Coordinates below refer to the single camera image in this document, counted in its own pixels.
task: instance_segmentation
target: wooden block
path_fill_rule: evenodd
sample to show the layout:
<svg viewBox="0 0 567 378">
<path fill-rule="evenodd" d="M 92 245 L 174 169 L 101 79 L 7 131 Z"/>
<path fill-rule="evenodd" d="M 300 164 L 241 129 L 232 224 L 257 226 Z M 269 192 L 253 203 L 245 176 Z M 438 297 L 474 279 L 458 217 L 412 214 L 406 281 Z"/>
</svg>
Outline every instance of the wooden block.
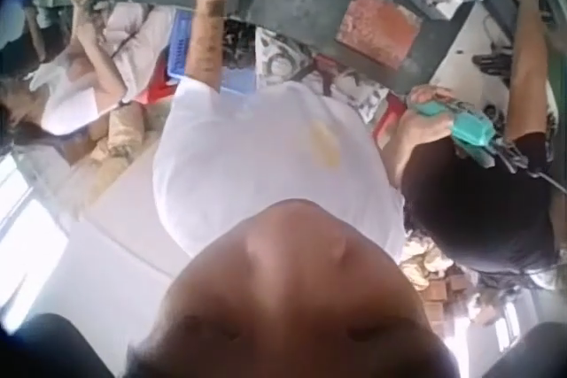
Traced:
<svg viewBox="0 0 567 378">
<path fill-rule="evenodd" d="M 474 317 L 470 318 L 474 323 L 480 325 L 481 327 L 485 327 L 488 325 L 492 325 L 501 317 L 500 309 L 496 309 L 492 305 L 483 305 L 480 309 L 480 312 Z"/>
<path fill-rule="evenodd" d="M 429 287 L 421 291 L 423 301 L 447 301 L 447 284 L 445 281 L 429 281 Z"/>
<path fill-rule="evenodd" d="M 456 274 L 448 278 L 449 288 L 454 292 L 465 291 L 471 284 L 464 274 Z"/>
<path fill-rule="evenodd" d="M 397 70 L 420 27 L 421 20 L 413 12 L 391 0 L 352 0 L 337 40 Z"/>
<path fill-rule="evenodd" d="M 425 315 L 430 323 L 443 322 L 443 320 L 445 320 L 443 303 L 439 301 L 427 301 L 423 303 L 423 308 L 425 309 Z"/>
</svg>

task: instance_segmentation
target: cardboard box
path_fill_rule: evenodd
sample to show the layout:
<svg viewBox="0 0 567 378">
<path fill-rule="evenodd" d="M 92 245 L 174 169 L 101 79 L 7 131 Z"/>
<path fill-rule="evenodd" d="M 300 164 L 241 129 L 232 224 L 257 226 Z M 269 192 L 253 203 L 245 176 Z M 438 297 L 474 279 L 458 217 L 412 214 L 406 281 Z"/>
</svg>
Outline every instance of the cardboard box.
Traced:
<svg viewBox="0 0 567 378">
<path fill-rule="evenodd" d="M 470 288 L 471 284 L 464 274 L 456 274 L 448 279 L 449 288 L 454 292 L 465 291 Z"/>
<path fill-rule="evenodd" d="M 496 309 L 492 305 L 483 305 L 480 312 L 474 317 L 470 318 L 474 323 L 481 327 L 492 325 L 501 317 L 501 310 Z"/>
<path fill-rule="evenodd" d="M 443 322 L 445 320 L 445 312 L 443 303 L 439 301 L 427 301 L 423 303 L 425 315 L 430 323 Z"/>
<path fill-rule="evenodd" d="M 429 281 L 429 287 L 420 292 L 423 301 L 447 301 L 447 284 L 442 280 Z"/>
</svg>

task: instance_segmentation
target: red object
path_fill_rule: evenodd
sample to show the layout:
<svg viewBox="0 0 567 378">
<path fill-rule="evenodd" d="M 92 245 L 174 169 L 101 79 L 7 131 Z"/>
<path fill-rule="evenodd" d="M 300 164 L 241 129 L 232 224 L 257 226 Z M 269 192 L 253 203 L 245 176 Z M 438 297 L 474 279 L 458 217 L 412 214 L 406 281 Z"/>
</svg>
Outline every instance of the red object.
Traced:
<svg viewBox="0 0 567 378">
<path fill-rule="evenodd" d="M 372 131 L 372 137 L 374 137 L 374 140 L 380 148 L 384 148 L 390 140 L 392 131 L 407 109 L 406 105 L 392 92 L 388 93 L 386 102 L 388 103 L 386 111 L 382 117 L 380 117 Z"/>
<path fill-rule="evenodd" d="M 172 96 L 176 88 L 177 85 L 167 85 L 167 56 L 164 51 L 156 63 L 147 89 L 136 97 L 136 101 L 144 105 L 155 104 L 165 97 Z"/>
<path fill-rule="evenodd" d="M 391 0 L 352 0 L 337 40 L 397 70 L 409 53 L 421 22 L 414 13 Z"/>
</svg>

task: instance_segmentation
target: yellow stain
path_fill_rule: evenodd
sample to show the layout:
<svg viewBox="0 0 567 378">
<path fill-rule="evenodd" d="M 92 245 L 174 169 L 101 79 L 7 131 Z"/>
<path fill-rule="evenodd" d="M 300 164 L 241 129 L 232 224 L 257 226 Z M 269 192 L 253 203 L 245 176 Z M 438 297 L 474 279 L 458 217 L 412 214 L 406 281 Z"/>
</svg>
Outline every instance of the yellow stain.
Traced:
<svg viewBox="0 0 567 378">
<path fill-rule="evenodd" d="M 322 121 L 316 121 L 309 127 L 311 147 L 315 161 L 328 168 L 340 166 L 340 148 L 337 137 Z"/>
</svg>

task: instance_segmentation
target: cloth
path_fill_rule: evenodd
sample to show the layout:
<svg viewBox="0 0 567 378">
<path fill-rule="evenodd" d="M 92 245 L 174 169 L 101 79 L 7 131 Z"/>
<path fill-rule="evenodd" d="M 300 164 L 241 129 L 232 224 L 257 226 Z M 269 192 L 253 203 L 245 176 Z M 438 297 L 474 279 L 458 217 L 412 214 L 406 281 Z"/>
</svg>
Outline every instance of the cloth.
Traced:
<svg viewBox="0 0 567 378">
<path fill-rule="evenodd" d="M 548 170 L 545 135 L 515 141 L 531 169 Z M 403 192 L 414 224 L 455 263 L 486 273 L 538 270 L 556 262 L 551 187 L 499 159 L 484 169 L 458 158 L 450 139 L 417 147 Z"/>
<path fill-rule="evenodd" d="M 104 47 L 128 88 L 125 101 L 136 97 L 150 81 L 159 54 L 166 47 L 175 16 L 175 8 L 158 6 L 146 20 L 141 4 L 116 4 L 104 31 Z M 120 50 L 120 42 L 137 31 Z M 70 81 L 67 71 L 72 64 L 64 50 L 50 63 L 41 65 L 30 82 L 30 89 L 46 84 L 50 96 L 42 117 L 42 127 L 54 135 L 66 135 L 89 124 L 107 111 L 99 111 L 95 98 L 97 77 L 88 72 Z"/>
<path fill-rule="evenodd" d="M 120 43 L 137 31 L 136 36 L 113 57 L 128 88 L 123 99 L 126 102 L 134 99 L 148 86 L 159 55 L 169 43 L 175 19 L 173 6 L 155 6 L 144 20 L 146 11 L 143 4 L 117 3 L 104 31 L 105 47 L 109 55 L 114 54 Z"/>
<path fill-rule="evenodd" d="M 76 81 L 67 77 L 71 66 L 64 50 L 51 62 L 42 64 L 29 82 L 29 89 L 46 85 L 49 97 L 42 116 L 42 128 L 54 135 L 67 135 L 99 116 L 95 99 L 96 76 L 87 73 Z"/>
<path fill-rule="evenodd" d="M 231 96 L 182 79 L 153 185 L 165 229 L 191 256 L 288 199 L 320 205 L 395 260 L 406 239 L 403 199 L 360 117 L 297 82 Z"/>
<path fill-rule="evenodd" d="M 259 89 L 293 80 L 315 57 L 316 52 L 302 43 L 265 28 L 256 29 L 256 81 Z M 330 85 L 330 95 L 353 107 L 365 123 L 371 122 L 389 89 L 352 68 L 335 66 L 337 72 Z M 323 95 L 323 77 L 319 72 L 309 73 L 301 82 L 315 94 Z"/>
</svg>

